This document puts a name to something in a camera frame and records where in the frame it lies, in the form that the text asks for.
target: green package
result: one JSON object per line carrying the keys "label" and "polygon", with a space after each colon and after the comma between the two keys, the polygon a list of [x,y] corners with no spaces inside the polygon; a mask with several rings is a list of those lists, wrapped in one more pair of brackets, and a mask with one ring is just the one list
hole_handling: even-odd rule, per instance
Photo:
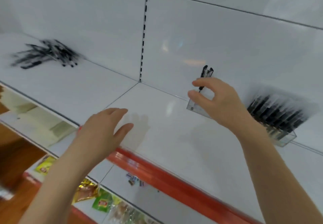
{"label": "green package", "polygon": [[92,208],[108,213],[112,205],[112,195],[100,188],[99,196],[95,199]]}

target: right hand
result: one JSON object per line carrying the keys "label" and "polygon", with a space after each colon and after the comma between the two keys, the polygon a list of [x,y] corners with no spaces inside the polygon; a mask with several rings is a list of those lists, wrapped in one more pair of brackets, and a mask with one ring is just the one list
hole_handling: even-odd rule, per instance
{"label": "right hand", "polygon": [[233,131],[250,119],[253,120],[233,87],[217,78],[199,78],[192,82],[195,87],[205,86],[214,92],[212,100],[197,91],[189,91],[188,97],[200,105],[220,125]]}

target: pen holder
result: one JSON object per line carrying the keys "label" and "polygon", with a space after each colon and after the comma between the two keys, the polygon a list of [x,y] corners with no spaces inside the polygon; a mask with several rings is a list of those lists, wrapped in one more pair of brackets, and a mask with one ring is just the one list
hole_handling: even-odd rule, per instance
{"label": "pen holder", "polygon": [[262,125],[266,127],[269,137],[272,139],[273,144],[275,144],[276,146],[284,147],[297,137],[294,131],[289,133],[277,128],[273,128],[268,124]]}

